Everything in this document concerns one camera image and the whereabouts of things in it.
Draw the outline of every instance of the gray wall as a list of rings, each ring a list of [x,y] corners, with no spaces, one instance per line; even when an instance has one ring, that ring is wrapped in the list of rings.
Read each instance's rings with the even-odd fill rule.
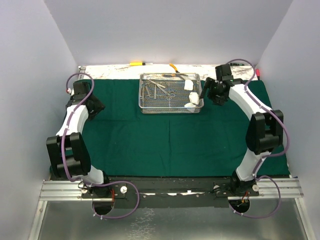
[[[41,0],[1,1],[0,33],[0,239],[24,240],[77,65]]]
[[[260,59],[292,0],[44,0],[79,65]]]
[[[273,108],[291,133],[289,167],[298,176],[320,239],[320,1],[294,0],[259,62]]]

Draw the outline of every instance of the white marble surface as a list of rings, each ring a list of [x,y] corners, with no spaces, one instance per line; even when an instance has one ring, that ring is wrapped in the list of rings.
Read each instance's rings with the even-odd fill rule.
[[[217,65],[175,65],[180,73],[197,73],[201,80],[207,77],[216,78]],[[234,78],[248,80],[253,69],[250,66],[232,66]],[[144,66],[130,66],[129,64],[86,66],[85,72],[94,79],[139,79],[145,73],[174,73],[169,64],[153,64]]]

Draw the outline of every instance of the purple cable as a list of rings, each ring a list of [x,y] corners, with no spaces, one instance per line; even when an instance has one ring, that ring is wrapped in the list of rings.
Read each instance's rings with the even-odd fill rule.
[[[245,59],[242,59],[242,58],[233,59],[233,60],[231,60],[231,61],[228,61],[226,64],[230,64],[230,63],[232,63],[232,62],[234,62],[234,61],[243,61],[243,62],[246,62],[247,64],[249,64],[249,65],[252,67],[252,69],[253,69],[253,75],[252,75],[252,77],[251,77],[251,78],[245,83],[245,85],[244,85],[245,93],[246,93],[261,109],[263,109],[264,111],[266,111],[266,112],[269,113],[272,117],[275,118],[275,120],[276,120],[276,121],[280,124],[280,126],[283,128],[284,133],[285,133],[285,135],[286,135],[286,140],[287,140],[287,142],[286,142],[286,146],[285,146],[285,148],[283,149],[283,151],[282,151],[282,152],[279,152],[279,153],[275,153],[275,154],[270,154],[270,155],[267,156],[266,158],[273,158],[273,157],[282,156],[283,154],[285,154],[285,153],[288,151],[289,146],[290,146],[290,140],[291,140],[291,139],[290,139],[290,135],[289,135],[288,129],[286,128],[286,126],[284,125],[284,123],[283,123],[272,111],[270,111],[270,110],[267,109],[266,107],[262,106],[262,105],[259,103],[259,101],[256,99],[256,97],[255,97],[254,95],[252,95],[252,94],[250,93],[250,91],[248,90],[248,85],[249,85],[249,83],[252,81],[252,79],[254,79],[254,77],[255,77],[255,75],[256,75],[256,71],[255,71],[256,68],[254,67],[254,65],[253,65],[251,62],[249,62],[249,61],[247,61],[247,60],[245,60]],[[259,181],[259,180],[261,180],[261,179],[267,178],[267,179],[271,180],[271,181],[274,183],[274,185],[275,185],[275,187],[276,187],[276,189],[277,189],[277,191],[278,191],[278,194],[279,194],[279,201],[278,201],[278,204],[277,204],[276,208],[275,208],[272,212],[270,212],[269,214],[267,214],[267,215],[265,215],[265,216],[251,216],[251,215],[243,214],[243,213],[240,213],[240,212],[234,210],[234,208],[229,204],[230,208],[233,210],[233,212],[234,212],[235,214],[238,214],[238,215],[243,216],[243,217],[246,217],[246,218],[251,218],[251,219],[264,219],[264,218],[268,218],[268,217],[274,215],[274,214],[278,211],[278,209],[280,208],[280,205],[281,205],[282,200],[281,200],[280,188],[279,188],[279,186],[277,185],[277,183],[276,183],[271,177],[269,177],[269,176],[267,176],[267,175],[263,175],[263,176],[261,176],[261,177],[259,177],[259,178],[256,178],[257,172],[258,172],[259,168],[261,167],[262,163],[263,163],[263,159],[260,158],[259,161],[257,162],[257,164],[255,165],[252,174],[253,174],[254,179],[255,179],[256,181]]]
[[[80,180],[80,179],[74,179],[71,177],[70,175],[70,172],[69,172],[69,169],[68,169],[68,166],[67,166],[67,160],[66,160],[66,152],[65,152],[65,140],[66,140],[66,135],[67,135],[67,132],[68,132],[68,128],[69,128],[69,124],[71,122],[71,118],[72,116],[74,115],[75,111],[89,98],[89,96],[92,94],[92,92],[94,91],[94,87],[95,87],[95,81],[94,79],[87,73],[74,73],[72,74],[67,80],[66,80],[66,84],[65,84],[65,87],[66,89],[68,89],[68,83],[70,81],[70,79],[74,76],[77,76],[77,75],[86,75],[90,78],[91,80],[91,83],[92,83],[92,86],[91,86],[91,89],[89,91],[89,93],[75,106],[73,112],[71,112],[69,118],[67,119],[66,121],[66,125],[67,125],[67,128],[64,129],[63,131],[63,135],[62,135],[62,138],[61,138],[61,156],[62,156],[62,162],[63,162],[63,167],[64,167],[64,171],[65,171],[65,174],[66,174],[66,177],[68,178],[68,180],[70,182],[75,182],[77,180]],[[96,187],[108,187],[108,186],[111,186],[113,184],[129,184],[131,186],[133,186],[135,192],[136,192],[136,195],[137,195],[137,201],[136,201],[136,205],[135,207],[133,208],[132,211],[124,214],[124,215],[121,215],[121,216],[104,216],[104,215],[98,215],[94,209],[94,206],[93,206],[93,211],[94,213],[99,216],[99,217],[103,217],[105,219],[122,219],[122,218],[125,218],[127,216],[129,216],[130,214],[132,214],[137,208],[138,208],[138,205],[139,205],[139,202],[140,202],[140,196],[139,196],[139,191],[138,191],[138,188],[131,182],[129,181],[114,181],[114,182],[110,182],[110,183],[107,183],[107,184],[94,184],[94,183],[88,183],[88,185],[92,185],[92,186],[96,186]]]

